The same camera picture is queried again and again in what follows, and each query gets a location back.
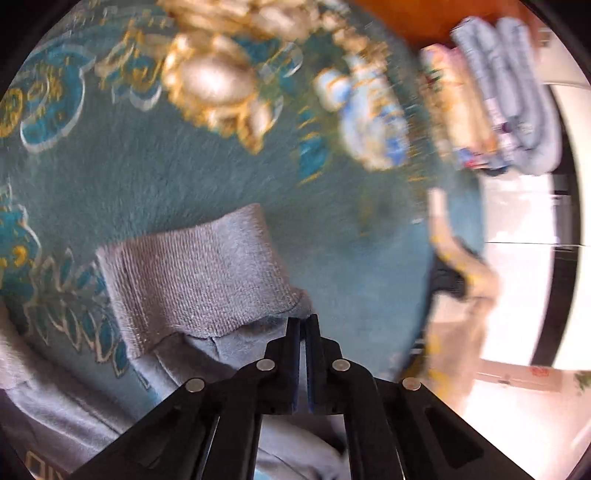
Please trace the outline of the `grey knit sweater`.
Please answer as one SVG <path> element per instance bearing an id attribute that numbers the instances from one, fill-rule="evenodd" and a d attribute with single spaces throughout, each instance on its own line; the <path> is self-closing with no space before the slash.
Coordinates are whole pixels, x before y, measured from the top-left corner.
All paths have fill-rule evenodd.
<path id="1" fill-rule="evenodd" d="M 256 204 L 107 245 L 97 257 L 130 364 L 157 400 L 194 377 L 231 377 L 283 336 L 288 318 L 311 315 Z M 35 476 L 65 478 L 138 417 L 43 359 L 2 317 L 1 425 Z"/>

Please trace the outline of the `cream fluffy garment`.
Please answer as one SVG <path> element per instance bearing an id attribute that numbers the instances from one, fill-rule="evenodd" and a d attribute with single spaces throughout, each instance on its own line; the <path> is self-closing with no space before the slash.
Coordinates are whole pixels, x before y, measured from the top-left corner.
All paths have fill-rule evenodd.
<path id="1" fill-rule="evenodd" d="M 428 226 L 434 252 L 428 275 L 424 320 L 404 377 L 416 377 L 459 411 L 473 389 L 497 304 L 497 272 L 454 235 L 447 194 L 428 191 Z"/>

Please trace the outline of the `dark grey garment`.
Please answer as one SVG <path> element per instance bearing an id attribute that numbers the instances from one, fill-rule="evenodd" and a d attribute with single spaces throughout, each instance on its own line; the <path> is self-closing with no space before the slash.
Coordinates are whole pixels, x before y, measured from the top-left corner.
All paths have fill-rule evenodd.
<path id="1" fill-rule="evenodd" d="M 464 276 L 435 255 L 430 271 L 428 292 L 450 294 L 456 299 L 464 299 L 467 294 L 467 282 Z"/>

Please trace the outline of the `white wardrobe with black strips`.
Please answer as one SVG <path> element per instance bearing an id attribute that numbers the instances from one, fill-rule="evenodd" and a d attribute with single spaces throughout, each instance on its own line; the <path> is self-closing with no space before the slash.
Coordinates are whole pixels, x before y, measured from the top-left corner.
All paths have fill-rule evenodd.
<path id="1" fill-rule="evenodd" d="M 509 172 L 480 180 L 486 220 L 485 257 L 498 271 L 501 294 L 489 317 L 483 356 L 515 365 L 538 365 L 536 352 L 551 311 L 551 288 L 566 288 L 565 329 L 548 365 L 590 367 L 590 82 L 554 32 L 538 52 L 538 71 L 565 121 L 564 147 L 574 156 L 581 230 L 568 251 L 577 254 L 575 278 L 558 267 L 558 198 L 548 175 Z"/>

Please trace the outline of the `teal floral bed blanket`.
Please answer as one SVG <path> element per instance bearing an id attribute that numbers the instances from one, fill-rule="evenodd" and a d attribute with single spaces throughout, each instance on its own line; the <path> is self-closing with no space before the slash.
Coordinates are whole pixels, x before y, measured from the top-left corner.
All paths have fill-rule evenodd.
<path id="1" fill-rule="evenodd" d="M 352 70 L 318 31 L 300 43 L 240 38 L 273 126 L 259 153 L 185 120 L 157 53 L 176 34 L 153 1 L 1 5 L 1 297 L 39 352 L 119 400 L 155 395 L 130 366 L 95 257 L 98 247 L 177 230 L 251 203 L 263 207 L 291 282 L 322 333 L 391 379 L 423 319 L 433 251 L 427 193 L 448 193 L 455 231 L 483 244 L 476 176 L 442 159 L 419 65 L 358 7 L 349 23 L 388 47 L 387 80 L 408 125 L 405 161 L 370 172 L 339 138 L 341 116 L 312 90 L 325 68 Z"/>

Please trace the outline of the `orange wooden bed frame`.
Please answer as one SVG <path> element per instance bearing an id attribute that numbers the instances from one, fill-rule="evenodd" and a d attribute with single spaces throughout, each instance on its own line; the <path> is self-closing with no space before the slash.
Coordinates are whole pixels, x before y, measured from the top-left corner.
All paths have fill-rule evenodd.
<path id="1" fill-rule="evenodd" d="M 409 45 L 423 47 L 451 42 L 450 31 L 464 18 L 480 17 L 495 24 L 502 17 L 522 20 L 534 40 L 543 22 L 520 1 L 502 0 L 361 0 L 355 4 L 371 12 Z"/>

